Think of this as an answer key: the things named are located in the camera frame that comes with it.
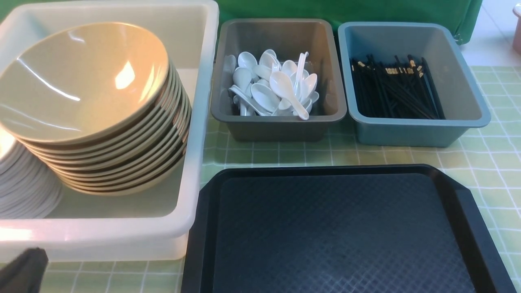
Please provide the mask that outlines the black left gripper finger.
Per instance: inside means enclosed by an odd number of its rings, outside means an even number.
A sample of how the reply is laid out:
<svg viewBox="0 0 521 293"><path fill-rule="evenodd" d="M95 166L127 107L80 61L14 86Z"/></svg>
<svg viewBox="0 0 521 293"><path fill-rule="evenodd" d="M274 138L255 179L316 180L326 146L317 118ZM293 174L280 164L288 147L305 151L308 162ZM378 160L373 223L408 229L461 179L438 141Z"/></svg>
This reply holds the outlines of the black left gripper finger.
<svg viewBox="0 0 521 293"><path fill-rule="evenodd" d="M39 293L48 265L42 248L28 248L0 271L2 293Z"/></svg>

